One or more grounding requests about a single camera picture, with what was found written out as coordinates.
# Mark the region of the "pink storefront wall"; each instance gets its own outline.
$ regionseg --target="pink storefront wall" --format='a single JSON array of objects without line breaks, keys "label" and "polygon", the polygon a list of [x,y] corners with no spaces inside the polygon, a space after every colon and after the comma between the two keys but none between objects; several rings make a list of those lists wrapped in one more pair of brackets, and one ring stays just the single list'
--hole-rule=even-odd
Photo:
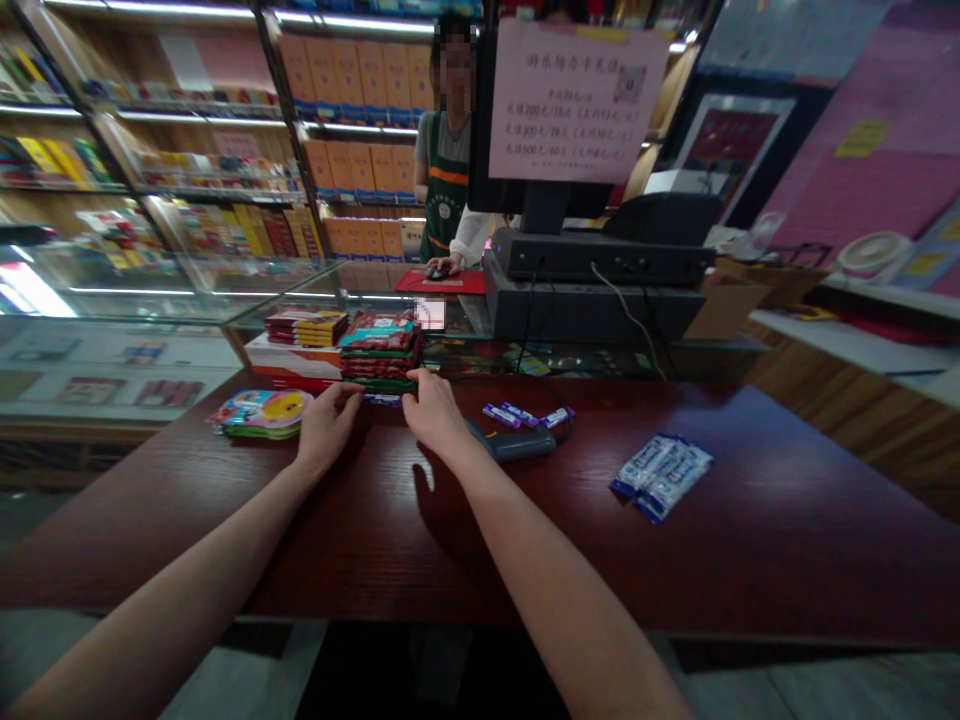
[{"label": "pink storefront wall", "polygon": [[[859,120],[889,120],[866,158],[834,152]],[[894,7],[764,208],[778,245],[834,248],[881,230],[917,239],[960,194],[960,10]],[[932,292],[960,297],[960,263]]]}]

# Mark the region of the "green apron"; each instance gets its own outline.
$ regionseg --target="green apron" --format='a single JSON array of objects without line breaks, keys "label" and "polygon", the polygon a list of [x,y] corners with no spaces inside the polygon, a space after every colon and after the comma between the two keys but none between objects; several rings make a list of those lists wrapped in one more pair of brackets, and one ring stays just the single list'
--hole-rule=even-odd
[{"label": "green apron", "polygon": [[440,157],[440,123],[446,113],[438,112],[430,123],[430,169],[427,177],[427,222],[420,240],[420,262],[434,257],[448,257],[450,242],[457,236],[460,215],[467,205],[467,172],[465,162]]}]

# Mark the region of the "computer mouse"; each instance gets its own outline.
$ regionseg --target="computer mouse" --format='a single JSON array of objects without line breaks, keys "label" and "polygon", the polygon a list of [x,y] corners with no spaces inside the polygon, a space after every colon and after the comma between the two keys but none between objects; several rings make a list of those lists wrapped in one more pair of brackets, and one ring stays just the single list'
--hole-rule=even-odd
[{"label": "computer mouse", "polygon": [[445,267],[432,267],[427,270],[427,280],[445,280],[450,271]]}]

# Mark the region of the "floor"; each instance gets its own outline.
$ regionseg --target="floor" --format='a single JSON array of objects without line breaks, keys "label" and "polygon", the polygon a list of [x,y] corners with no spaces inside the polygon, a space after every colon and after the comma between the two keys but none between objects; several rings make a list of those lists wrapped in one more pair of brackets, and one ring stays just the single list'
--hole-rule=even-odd
[{"label": "floor", "polygon": [[[69,494],[0,493],[0,552],[69,499]],[[96,622],[51,610],[0,612],[0,713]],[[213,649],[162,718],[292,720],[325,632],[325,623],[298,623],[279,659]],[[688,674],[665,637],[652,640],[700,718],[960,718],[956,654],[885,655]]]}]

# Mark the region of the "human hand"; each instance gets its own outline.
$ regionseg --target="human hand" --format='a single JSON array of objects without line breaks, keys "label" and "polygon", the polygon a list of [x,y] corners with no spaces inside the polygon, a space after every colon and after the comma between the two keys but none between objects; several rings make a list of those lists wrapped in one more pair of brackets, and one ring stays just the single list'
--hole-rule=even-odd
[{"label": "human hand", "polygon": [[436,268],[437,270],[447,269],[448,275],[457,275],[460,273],[460,265],[463,263],[463,255],[458,252],[450,253],[450,257],[430,258],[427,262],[427,269]]},{"label": "human hand", "polygon": [[350,437],[363,391],[357,383],[336,383],[313,401],[300,421],[294,465],[314,477],[330,469]]},{"label": "human hand", "polygon": [[403,396],[403,416],[417,440],[441,457],[476,442],[453,398],[449,380],[426,368],[411,370],[407,377],[420,386],[419,400],[409,393]]}]

